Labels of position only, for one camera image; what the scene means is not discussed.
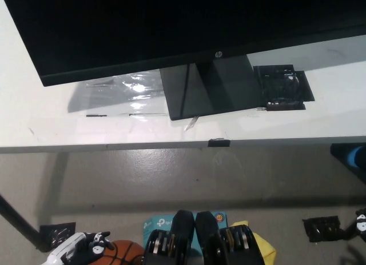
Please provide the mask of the robot right hand white black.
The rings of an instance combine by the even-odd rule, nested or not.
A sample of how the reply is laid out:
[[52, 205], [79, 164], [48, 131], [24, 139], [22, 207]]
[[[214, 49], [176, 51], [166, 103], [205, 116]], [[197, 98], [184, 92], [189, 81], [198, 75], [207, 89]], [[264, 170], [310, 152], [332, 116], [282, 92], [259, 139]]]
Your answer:
[[356, 219], [345, 229], [344, 240], [351, 240], [356, 236], [365, 242], [365, 208], [356, 211]]

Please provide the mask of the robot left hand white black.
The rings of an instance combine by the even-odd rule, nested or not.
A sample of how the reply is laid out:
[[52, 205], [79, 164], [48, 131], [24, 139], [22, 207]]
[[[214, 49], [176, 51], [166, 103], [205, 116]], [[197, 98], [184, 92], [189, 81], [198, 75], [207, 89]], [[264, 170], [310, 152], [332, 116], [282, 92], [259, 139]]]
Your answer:
[[43, 264], [91, 264], [115, 247], [107, 237], [110, 232], [77, 232], [54, 249]]

